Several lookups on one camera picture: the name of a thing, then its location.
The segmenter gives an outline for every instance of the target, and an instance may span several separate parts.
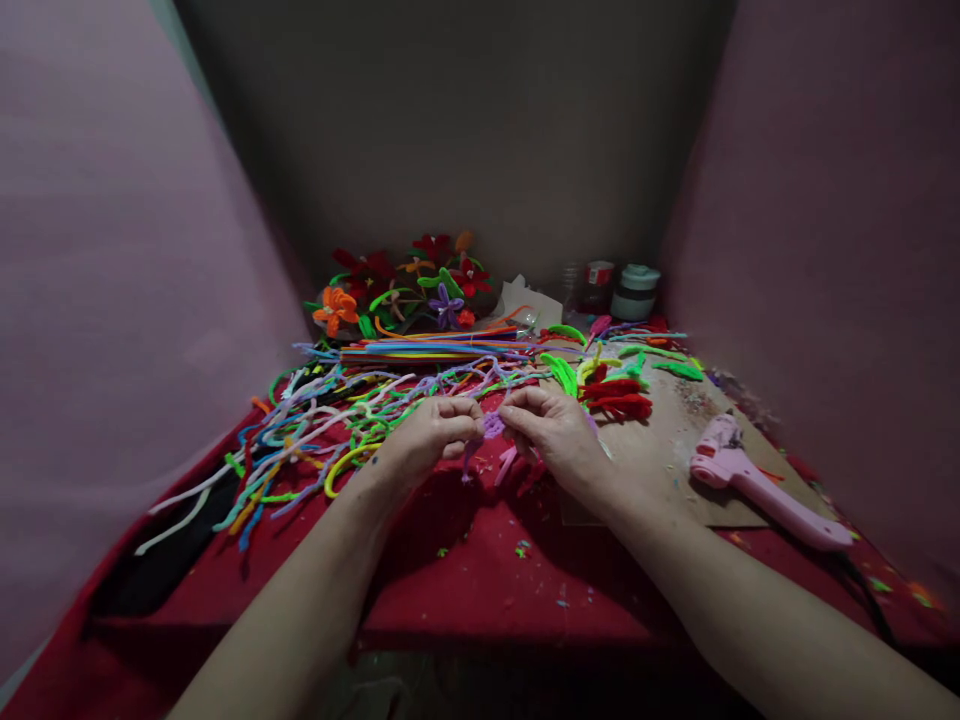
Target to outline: pink glue gun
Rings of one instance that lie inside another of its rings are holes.
[[[697,443],[690,472],[712,488],[733,485],[798,540],[817,550],[845,550],[853,537],[840,523],[822,518],[787,495],[743,450],[743,431],[733,415],[717,415]]]

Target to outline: cardboard sheet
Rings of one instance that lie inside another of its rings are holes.
[[[580,358],[563,353],[562,347],[577,347],[575,343],[551,341],[558,348],[551,354],[564,357],[576,367]],[[615,357],[624,347],[611,344],[605,348],[605,357]],[[628,422],[623,425],[606,423],[594,415],[600,426],[600,438],[610,449],[614,462],[662,495],[677,503],[697,520],[709,527],[765,527],[768,521],[736,490],[714,490],[690,477],[690,457],[710,420],[733,408],[733,403],[709,380],[690,382],[674,377],[651,365],[659,360],[647,358],[643,378],[650,383],[648,397],[653,401],[653,414],[646,423]],[[552,380],[541,380],[545,388],[560,392]],[[734,415],[743,429],[747,455],[758,467],[784,478],[780,487],[790,496],[818,515],[831,520],[836,516],[808,486],[786,459],[763,437],[739,410]],[[598,524],[589,513],[571,498],[563,504],[564,523],[568,525]]]

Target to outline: right hand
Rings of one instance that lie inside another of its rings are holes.
[[[507,426],[504,437],[516,444],[520,455],[536,464],[536,448],[557,482],[581,501],[597,481],[613,476],[613,463],[586,413],[569,395],[521,388],[503,401],[500,417]]]

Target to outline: pink wall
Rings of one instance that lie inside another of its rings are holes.
[[[664,248],[672,320],[960,606],[960,6],[742,0]]]
[[[2,681],[306,333],[147,3],[0,17]]]

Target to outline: bottle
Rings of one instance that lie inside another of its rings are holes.
[[[593,315],[606,314],[610,307],[610,294],[613,290],[613,267],[613,263],[606,260],[587,263],[583,293],[578,307],[580,312]]]
[[[646,320],[657,299],[660,272],[646,265],[627,265],[620,273],[620,282],[613,291],[610,314],[619,320]]]

